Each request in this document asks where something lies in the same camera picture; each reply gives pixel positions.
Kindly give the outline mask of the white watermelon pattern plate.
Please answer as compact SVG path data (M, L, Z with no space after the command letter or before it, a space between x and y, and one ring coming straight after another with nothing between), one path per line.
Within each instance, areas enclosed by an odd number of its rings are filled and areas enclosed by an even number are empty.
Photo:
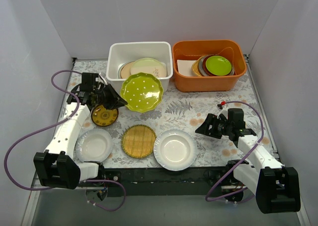
M122 78L122 77L121 77L121 71L122 71L124 65L125 65L125 64L122 64L122 65L120 66L119 70L118 70L118 73L117 73L118 78Z

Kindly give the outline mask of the beige bird pattern plate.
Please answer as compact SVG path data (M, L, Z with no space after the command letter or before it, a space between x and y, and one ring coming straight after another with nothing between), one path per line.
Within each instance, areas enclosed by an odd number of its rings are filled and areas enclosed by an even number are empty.
M127 79L131 75L131 67L133 64L134 64L134 62L125 63L125 65L121 71L122 79Z

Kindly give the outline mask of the green dotted scalloped plate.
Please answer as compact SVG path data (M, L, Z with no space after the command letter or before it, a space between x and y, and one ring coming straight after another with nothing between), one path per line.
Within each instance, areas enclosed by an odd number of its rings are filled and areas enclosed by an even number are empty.
M163 87L161 81L152 74L138 73L123 82L120 96L127 102L129 110L145 113L161 103Z

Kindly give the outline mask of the woven bamboo round plate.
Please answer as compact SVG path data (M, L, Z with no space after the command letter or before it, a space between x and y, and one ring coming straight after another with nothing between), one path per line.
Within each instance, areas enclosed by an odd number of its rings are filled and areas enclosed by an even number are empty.
M156 138L155 131L149 126L133 125L123 133L121 147L132 158L145 158L153 153Z

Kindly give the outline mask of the beige green floral plate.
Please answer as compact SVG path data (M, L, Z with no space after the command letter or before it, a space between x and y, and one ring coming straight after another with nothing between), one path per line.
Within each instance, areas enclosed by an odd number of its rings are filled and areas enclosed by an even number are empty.
M166 77L166 66L156 59L142 58L133 62L130 72L132 75L138 73L152 74L157 78Z

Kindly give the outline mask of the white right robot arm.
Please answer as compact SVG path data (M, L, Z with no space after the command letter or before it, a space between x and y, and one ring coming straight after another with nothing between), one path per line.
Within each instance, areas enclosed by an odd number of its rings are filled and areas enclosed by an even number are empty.
M301 209L297 171L286 167L261 146L257 134L246 128L242 109L223 109L219 115L209 113L195 132L216 139L227 136L245 154L251 163L239 160L224 177L230 185L243 183L256 197L262 213L298 212Z

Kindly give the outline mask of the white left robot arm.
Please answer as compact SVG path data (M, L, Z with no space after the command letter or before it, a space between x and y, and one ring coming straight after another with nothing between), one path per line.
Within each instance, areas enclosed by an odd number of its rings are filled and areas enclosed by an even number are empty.
M81 133L83 124L97 106L118 111L127 102L97 73L81 73L81 83L69 93L63 122L43 152L33 162L42 186L75 189L89 180L101 186L106 179L103 161L113 148L111 135L104 129Z

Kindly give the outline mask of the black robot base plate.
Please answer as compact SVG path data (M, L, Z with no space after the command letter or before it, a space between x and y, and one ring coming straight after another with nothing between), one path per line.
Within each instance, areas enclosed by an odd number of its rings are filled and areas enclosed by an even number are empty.
M164 168L109 168L102 169L93 180L113 180L121 183L127 196L183 196L206 195L228 169L224 166L190 167L183 171ZM83 182L79 187L98 191L106 187L107 196L123 195L120 186L113 183ZM245 188L228 176L211 194L216 197Z

